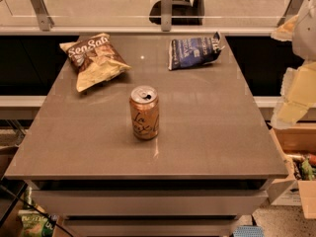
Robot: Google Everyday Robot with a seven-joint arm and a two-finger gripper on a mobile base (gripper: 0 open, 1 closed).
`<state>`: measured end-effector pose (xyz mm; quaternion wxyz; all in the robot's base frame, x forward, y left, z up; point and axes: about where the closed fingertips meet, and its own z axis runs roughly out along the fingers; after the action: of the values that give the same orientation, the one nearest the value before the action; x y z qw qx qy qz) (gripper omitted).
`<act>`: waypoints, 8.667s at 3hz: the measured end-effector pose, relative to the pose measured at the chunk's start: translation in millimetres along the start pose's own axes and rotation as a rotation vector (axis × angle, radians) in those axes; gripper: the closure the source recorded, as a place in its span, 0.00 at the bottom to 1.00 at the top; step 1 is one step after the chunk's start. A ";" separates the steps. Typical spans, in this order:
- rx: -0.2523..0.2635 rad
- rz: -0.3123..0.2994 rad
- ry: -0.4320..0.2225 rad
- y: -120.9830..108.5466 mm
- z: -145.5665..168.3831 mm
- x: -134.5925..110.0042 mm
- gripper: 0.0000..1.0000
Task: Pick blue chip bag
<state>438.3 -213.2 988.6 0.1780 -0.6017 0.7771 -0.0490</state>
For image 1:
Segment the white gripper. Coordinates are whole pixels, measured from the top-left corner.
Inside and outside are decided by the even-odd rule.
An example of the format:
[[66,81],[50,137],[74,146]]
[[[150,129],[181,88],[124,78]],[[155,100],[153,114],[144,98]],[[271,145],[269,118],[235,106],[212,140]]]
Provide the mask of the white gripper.
[[[293,53],[304,60],[316,60],[316,0],[277,27],[271,38],[292,41]],[[282,79],[280,98],[271,118],[276,129],[288,129],[302,119],[316,103],[316,62],[297,69],[287,68]]]

